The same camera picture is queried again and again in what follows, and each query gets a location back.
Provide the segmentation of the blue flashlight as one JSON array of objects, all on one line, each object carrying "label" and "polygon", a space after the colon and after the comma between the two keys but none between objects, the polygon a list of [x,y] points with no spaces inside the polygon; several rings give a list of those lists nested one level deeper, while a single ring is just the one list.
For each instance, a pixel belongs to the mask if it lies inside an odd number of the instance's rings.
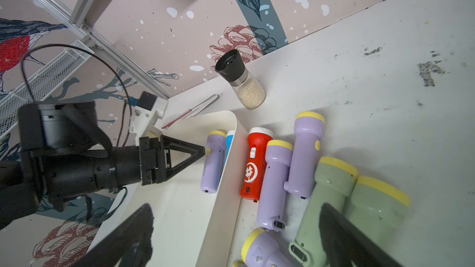
[{"label": "blue flashlight", "polygon": [[226,150],[225,150],[225,158],[223,162],[223,167],[226,166],[226,162],[228,160],[228,155],[231,149],[231,145],[235,136],[235,130],[230,130],[227,132],[226,137],[225,137],[225,143],[226,143]]}]

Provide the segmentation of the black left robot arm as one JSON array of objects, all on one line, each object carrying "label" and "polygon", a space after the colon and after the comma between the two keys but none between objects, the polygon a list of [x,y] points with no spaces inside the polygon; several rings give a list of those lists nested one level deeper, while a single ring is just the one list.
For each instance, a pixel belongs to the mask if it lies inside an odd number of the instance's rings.
[{"label": "black left robot arm", "polygon": [[95,103],[23,105],[17,113],[21,159],[1,162],[1,227],[34,214],[46,197],[56,211],[77,197],[129,184],[160,184],[205,154],[161,135],[115,147],[97,124]]}]

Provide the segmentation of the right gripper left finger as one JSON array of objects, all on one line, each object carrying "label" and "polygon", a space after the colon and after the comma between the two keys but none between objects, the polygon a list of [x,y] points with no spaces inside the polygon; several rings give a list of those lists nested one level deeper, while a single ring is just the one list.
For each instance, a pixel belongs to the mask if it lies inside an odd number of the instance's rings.
[{"label": "right gripper left finger", "polygon": [[146,203],[89,251],[75,267],[144,267],[153,253],[153,213]]}]

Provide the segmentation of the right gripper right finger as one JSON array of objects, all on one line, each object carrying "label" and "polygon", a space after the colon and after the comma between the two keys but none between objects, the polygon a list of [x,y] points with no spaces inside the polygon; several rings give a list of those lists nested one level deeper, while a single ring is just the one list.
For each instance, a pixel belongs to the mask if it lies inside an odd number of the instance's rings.
[{"label": "right gripper right finger", "polygon": [[322,205],[319,230],[330,267],[401,267],[329,203]]}]

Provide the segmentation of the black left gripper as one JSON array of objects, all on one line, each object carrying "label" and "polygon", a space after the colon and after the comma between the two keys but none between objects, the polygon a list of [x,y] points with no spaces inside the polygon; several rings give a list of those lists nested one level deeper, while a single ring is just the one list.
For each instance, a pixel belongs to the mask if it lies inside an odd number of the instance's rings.
[{"label": "black left gripper", "polygon": [[163,136],[139,139],[141,184],[159,184],[194,164],[205,155],[205,147]]}]

